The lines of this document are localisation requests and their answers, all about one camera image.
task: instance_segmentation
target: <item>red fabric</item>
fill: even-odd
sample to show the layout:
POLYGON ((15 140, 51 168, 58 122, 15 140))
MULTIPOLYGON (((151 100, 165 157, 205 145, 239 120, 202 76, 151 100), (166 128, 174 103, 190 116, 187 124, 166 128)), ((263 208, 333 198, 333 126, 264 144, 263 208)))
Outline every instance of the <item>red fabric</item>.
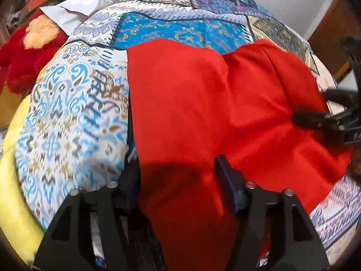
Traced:
POLYGON ((18 28, 0 48, 0 92, 6 81, 10 91, 24 93, 33 87, 41 69, 53 58, 68 36, 61 29, 41 49, 25 49, 23 40, 30 21, 44 13, 39 9, 29 22, 18 28))
POLYGON ((213 160, 261 187, 291 188, 309 213, 339 180, 349 148, 295 127, 295 109, 326 111, 309 68, 262 40, 220 56, 158 39, 128 49, 139 205, 171 271, 223 271, 237 232, 213 160))

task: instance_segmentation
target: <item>plush toy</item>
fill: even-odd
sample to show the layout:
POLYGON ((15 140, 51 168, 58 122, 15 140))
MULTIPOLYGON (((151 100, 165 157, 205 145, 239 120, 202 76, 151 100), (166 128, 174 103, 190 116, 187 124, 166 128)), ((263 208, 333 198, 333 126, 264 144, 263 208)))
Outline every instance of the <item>plush toy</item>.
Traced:
POLYGON ((0 92, 4 83, 14 93, 25 93, 40 70, 68 36, 40 9, 0 48, 0 92))

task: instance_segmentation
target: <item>metal screw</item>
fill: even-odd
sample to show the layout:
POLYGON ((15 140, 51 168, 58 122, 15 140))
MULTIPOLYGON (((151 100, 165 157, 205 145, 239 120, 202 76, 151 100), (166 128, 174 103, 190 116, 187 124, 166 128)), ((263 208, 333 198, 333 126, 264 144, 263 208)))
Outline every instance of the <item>metal screw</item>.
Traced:
POLYGON ((249 189, 255 189, 257 187, 257 184, 255 184, 253 181, 247 181, 246 187, 249 189))
POLYGON ((114 189, 116 188, 117 186, 119 185, 118 181, 111 181, 109 182, 106 187, 109 188, 109 189, 114 189))
POLYGON ((69 193, 69 195, 71 196, 76 196, 80 193, 80 190, 79 189, 72 189, 69 193))
POLYGON ((294 193, 292 190, 290 190, 290 189, 285 189, 284 193, 285 193, 286 196, 293 196, 293 195, 295 194, 295 193, 294 193))

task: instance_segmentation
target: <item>wooden door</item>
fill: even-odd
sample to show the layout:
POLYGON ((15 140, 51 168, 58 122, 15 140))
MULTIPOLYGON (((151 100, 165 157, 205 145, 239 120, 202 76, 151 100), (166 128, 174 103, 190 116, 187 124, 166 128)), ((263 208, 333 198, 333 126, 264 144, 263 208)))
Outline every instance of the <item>wooden door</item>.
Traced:
POLYGON ((361 23, 344 0, 333 0, 308 41, 315 55, 336 80, 349 70, 346 54, 340 46, 340 39, 349 35, 361 35, 361 23))

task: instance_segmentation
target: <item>paisley pattern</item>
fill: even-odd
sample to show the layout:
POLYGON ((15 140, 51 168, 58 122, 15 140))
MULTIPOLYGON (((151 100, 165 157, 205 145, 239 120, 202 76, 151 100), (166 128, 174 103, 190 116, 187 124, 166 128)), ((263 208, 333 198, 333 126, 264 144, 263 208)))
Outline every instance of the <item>paisley pattern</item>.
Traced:
MULTIPOLYGON (((16 167, 44 229, 72 188, 97 189, 121 174, 128 151, 136 156, 135 146, 126 146, 125 49, 157 38, 220 54, 269 39, 301 58, 320 90, 334 87, 319 74, 308 42, 254 0, 114 0, 74 30, 31 92, 16 167)), ((343 178, 310 215, 325 248, 355 225, 360 209, 360 189, 343 178)), ((96 216, 92 235, 104 265, 96 216)))
POLYGON ((126 51, 75 41, 35 84, 15 157, 26 202, 44 229, 71 189, 99 189, 123 170, 126 68, 126 51))
POLYGON ((165 22, 136 13, 127 13, 115 46, 127 49, 158 38, 170 39, 198 48, 210 48, 220 54, 232 52, 252 42, 252 37, 242 25, 217 20, 165 22))

